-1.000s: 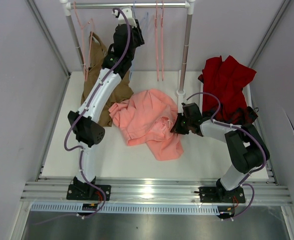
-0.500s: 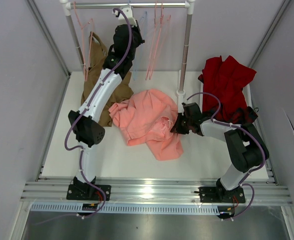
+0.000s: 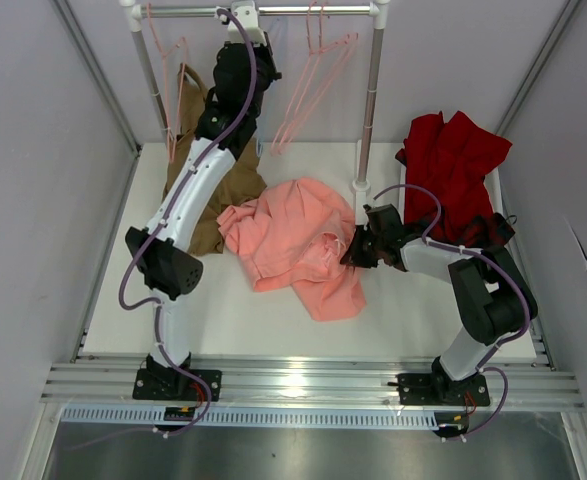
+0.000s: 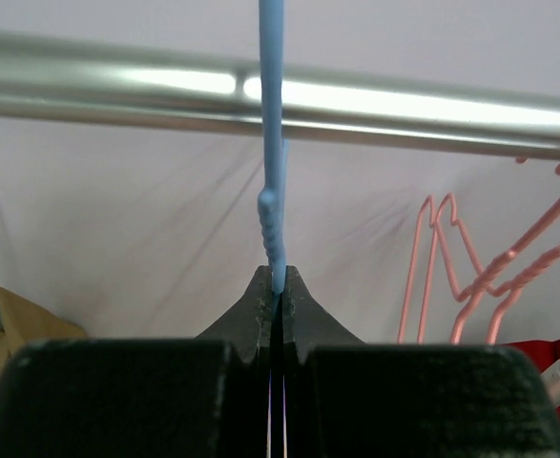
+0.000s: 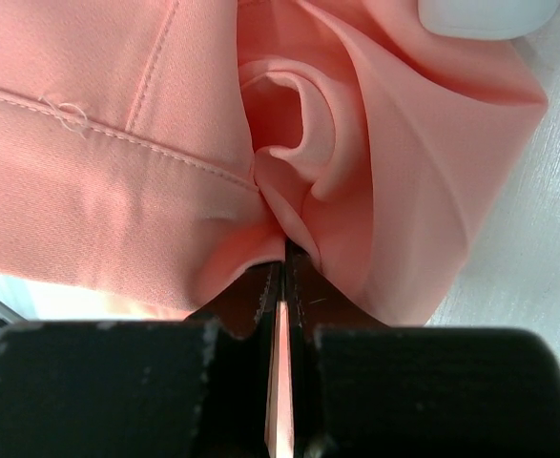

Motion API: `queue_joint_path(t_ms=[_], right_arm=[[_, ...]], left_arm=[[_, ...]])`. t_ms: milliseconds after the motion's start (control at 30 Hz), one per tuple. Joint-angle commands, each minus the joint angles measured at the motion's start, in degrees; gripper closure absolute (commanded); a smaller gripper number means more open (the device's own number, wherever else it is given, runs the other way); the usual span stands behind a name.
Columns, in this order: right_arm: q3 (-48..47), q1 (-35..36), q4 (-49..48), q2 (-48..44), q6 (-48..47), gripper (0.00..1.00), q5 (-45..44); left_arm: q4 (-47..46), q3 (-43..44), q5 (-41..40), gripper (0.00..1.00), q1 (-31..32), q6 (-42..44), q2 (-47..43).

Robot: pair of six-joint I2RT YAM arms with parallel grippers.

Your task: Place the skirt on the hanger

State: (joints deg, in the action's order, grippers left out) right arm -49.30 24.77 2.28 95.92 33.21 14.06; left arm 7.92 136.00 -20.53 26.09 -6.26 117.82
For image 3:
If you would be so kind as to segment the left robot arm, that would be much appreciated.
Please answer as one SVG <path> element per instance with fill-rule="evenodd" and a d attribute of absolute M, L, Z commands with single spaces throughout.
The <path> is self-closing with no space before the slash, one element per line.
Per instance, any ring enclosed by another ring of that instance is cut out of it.
<path fill-rule="evenodd" d="M 214 191 L 253 138 L 263 96 L 281 75 L 269 42 L 226 43 L 218 52 L 214 86 L 194 130 L 189 155 L 157 213 L 125 235 L 129 271 L 138 270 L 155 310 L 155 345 L 136 374 L 136 400 L 195 401 L 219 397 L 221 374 L 190 369 L 187 297 L 204 266 L 188 252 L 198 220 Z"/>

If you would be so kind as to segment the pink skirt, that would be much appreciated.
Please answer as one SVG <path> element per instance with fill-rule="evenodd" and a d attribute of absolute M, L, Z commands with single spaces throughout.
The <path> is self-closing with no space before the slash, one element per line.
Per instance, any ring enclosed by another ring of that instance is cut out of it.
<path fill-rule="evenodd" d="M 318 322 L 353 318 L 366 306 L 359 270 L 341 263 L 355 213 L 325 183 L 309 177 L 280 183 L 227 207 L 217 224 L 255 292 L 290 287 Z"/>

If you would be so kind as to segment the blue wire hanger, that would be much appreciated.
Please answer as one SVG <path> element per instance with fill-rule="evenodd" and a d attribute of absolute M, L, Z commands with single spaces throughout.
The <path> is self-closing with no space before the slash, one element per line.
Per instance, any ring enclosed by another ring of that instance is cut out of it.
<path fill-rule="evenodd" d="M 264 151 L 264 131 L 263 131 L 263 122 L 259 120 L 257 122 L 256 132 L 255 132 L 255 140 L 256 140 L 256 155 L 260 158 Z"/>

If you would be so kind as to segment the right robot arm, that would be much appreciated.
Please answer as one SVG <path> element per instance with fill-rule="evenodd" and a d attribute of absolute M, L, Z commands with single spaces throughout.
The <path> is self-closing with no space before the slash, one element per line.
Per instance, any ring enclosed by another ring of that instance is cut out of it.
<path fill-rule="evenodd" d="M 404 406 L 490 403 L 482 370 L 504 344 L 523 336 L 536 317 L 536 300 L 503 246 L 471 249 L 441 244 L 403 223 L 392 205 L 365 206 L 368 221 L 355 230 L 342 264 L 380 263 L 448 283 L 462 328 L 429 373 L 400 373 L 394 382 Z"/>

